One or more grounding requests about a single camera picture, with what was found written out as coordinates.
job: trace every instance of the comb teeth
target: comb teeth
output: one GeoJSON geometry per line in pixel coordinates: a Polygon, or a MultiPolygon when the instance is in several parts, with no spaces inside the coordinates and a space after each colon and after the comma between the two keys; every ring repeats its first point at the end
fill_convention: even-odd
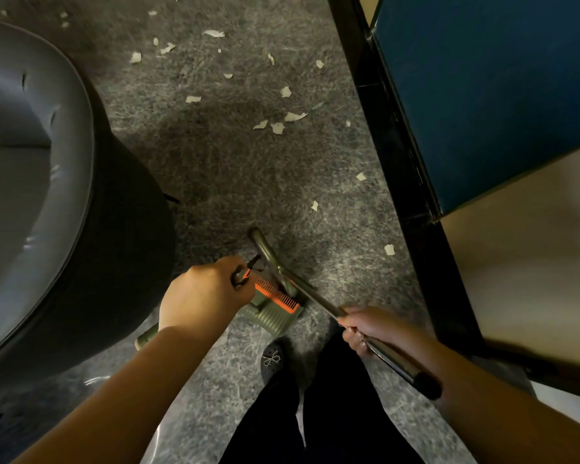
{"type": "Polygon", "coordinates": [[[287,296],[285,293],[280,292],[266,280],[261,278],[256,280],[255,288],[264,296],[278,304],[279,307],[282,307],[285,311],[288,311],[290,314],[294,314],[296,309],[299,307],[299,303],[294,301],[294,299],[287,296]]]}

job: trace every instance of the person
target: person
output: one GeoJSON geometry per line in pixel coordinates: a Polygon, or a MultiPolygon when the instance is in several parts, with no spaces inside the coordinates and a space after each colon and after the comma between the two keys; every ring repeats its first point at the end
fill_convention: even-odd
{"type": "MultiPolygon", "coordinates": [[[[181,388],[232,318],[254,295],[251,279],[235,289],[238,257],[193,266],[169,286],[159,334],[16,464],[137,464],[181,388]]],[[[264,351],[266,385],[228,444],[221,464],[422,462],[384,412],[363,362],[363,336],[379,338],[441,382],[435,404],[480,463],[580,463],[580,424],[500,381],[424,332],[378,308],[352,308],[338,319],[304,398],[283,345],[264,351]]]]}

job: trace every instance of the shoe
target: shoe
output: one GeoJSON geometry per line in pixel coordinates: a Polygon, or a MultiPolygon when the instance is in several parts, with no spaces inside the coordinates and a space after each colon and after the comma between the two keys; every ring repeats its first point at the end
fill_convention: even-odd
{"type": "Polygon", "coordinates": [[[286,351],[279,340],[269,343],[260,358],[260,372],[264,384],[268,384],[271,378],[286,367],[286,351]]]}

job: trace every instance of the hand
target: hand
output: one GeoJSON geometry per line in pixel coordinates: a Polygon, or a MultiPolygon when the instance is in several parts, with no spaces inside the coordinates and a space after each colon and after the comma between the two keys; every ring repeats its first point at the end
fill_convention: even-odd
{"type": "Polygon", "coordinates": [[[230,282],[240,257],[195,265],[171,282],[159,310],[159,330],[177,328],[191,338],[215,343],[241,306],[254,297],[255,280],[238,289],[230,282]]]}
{"type": "Polygon", "coordinates": [[[377,307],[343,307],[348,315],[337,319],[346,328],[342,337],[350,348],[361,356],[372,352],[364,342],[365,335],[386,343],[394,343],[394,332],[405,326],[405,322],[377,307]]]}

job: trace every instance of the person's left arm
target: person's left arm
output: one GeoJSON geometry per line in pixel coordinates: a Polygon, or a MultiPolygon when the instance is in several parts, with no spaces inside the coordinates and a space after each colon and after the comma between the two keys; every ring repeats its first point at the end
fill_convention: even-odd
{"type": "Polygon", "coordinates": [[[170,404],[241,306],[254,281],[234,289],[238,257],[194,266],[168,288],[159,334],[100,390],[13,464],[137,464],[170,404]]]}

